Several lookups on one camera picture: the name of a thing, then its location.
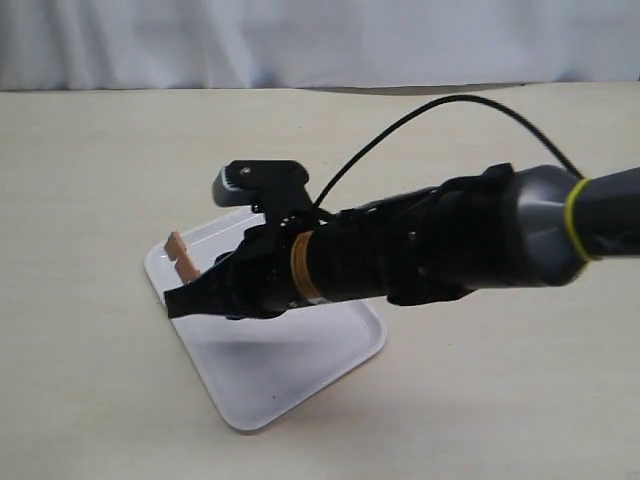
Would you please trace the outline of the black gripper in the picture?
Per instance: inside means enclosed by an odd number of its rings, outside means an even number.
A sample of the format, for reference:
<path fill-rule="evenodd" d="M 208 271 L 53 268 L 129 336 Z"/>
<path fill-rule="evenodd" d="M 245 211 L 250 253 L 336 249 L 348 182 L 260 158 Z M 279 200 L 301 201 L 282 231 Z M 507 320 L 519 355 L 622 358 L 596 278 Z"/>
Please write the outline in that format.
<path fill-rule="evenodd" d="M 219 255 L 191 283 L 164 292 L 169 318 L 218 315 L 229 320 L 272 319 L 287 310 L 296 294 L 291 286 L 289 257 L 296 226 L 265 224 L 243 232 L 233 251 Z"/>

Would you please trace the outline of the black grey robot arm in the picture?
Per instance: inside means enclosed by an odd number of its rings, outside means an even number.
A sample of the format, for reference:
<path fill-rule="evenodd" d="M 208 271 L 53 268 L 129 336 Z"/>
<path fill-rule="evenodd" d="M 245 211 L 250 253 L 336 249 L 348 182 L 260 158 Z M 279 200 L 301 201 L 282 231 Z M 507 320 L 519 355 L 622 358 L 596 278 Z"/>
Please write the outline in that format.
<path fill-rule="evenodd" d="M 294 161 L 235 161 L 212 191 L 264 217 L 208 270 L 164 294 L 168 314 L 271 319 L 383 297 L 397 306 L 480 289 L 558 287 L 590 262 L 639 253 L 639 172 L 581 180 L 551 165 L 477 176 L 335 214 Z"/>

